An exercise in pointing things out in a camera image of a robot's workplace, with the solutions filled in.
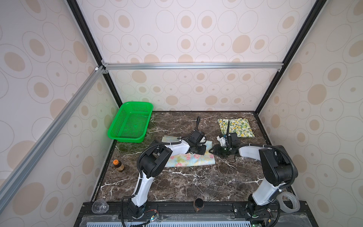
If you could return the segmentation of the floral pastel skirt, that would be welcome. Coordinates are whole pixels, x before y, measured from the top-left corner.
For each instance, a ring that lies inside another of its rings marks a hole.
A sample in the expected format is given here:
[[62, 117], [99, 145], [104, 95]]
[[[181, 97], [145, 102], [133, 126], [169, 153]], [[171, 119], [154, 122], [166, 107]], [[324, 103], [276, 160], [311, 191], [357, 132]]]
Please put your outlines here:
[[204, 155], [186, 153], [187, 148], [191, 148], [190, 145], [177, 137], [163, 136], [162, 142], [165, 142], [166, 146], [173, 151], [165, 167], [207, 166], [216, 163], [214, 155], [209, 153], [212, 148], [211, 141], [205, 143], [206, 152]]

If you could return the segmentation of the lemon print green skirt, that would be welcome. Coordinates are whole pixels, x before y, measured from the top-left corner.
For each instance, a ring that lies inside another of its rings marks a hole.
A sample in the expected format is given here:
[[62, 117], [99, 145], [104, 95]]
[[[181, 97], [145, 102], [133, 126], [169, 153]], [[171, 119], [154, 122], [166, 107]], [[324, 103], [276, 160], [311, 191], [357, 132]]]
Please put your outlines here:
[[254, 138], [254, 134], [247, 119], [218, 119], [217, 120], [222, 134], [227, 133], [229, 126], [230, 133], [237, 133], [238, 138]]

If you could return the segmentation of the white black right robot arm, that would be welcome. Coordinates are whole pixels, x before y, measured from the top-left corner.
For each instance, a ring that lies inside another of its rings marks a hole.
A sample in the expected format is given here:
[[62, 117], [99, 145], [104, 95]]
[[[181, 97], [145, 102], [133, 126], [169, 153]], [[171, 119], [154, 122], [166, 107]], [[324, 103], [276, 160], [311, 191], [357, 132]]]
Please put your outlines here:
[[259, 212], [275, 202], [277, 196], [291, 186], [298, 176], [297, 168], [283, 146], [242, 144], [237, 133], [230, 132], [230, 122], [227, 122], [226, 134], [218, 140], [220, 143], [209, 153], [221, 158], [245, 157], [261, 162], [264, 178], [246, 204], [251, 217], [258, 216]]

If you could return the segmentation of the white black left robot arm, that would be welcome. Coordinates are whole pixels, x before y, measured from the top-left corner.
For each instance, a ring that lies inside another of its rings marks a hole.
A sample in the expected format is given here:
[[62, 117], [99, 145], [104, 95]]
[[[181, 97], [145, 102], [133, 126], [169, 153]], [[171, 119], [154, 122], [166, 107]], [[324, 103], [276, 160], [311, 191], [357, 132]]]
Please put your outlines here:
[[191, 133], [178, 137], [172, 142], [155, 139], [141, 153], [136, 163], [139, 177], [135, 190], [131, 196], [123, 197], [123, 200], [127, 199], [128, 211], [134, 218], [143, 216], [154, 178], [161, 174], [171, 157], [184, 154], [205, 154], [205, 133], [198, 130], [200, 120], [201, 118], [198, 116], [196, 126]]

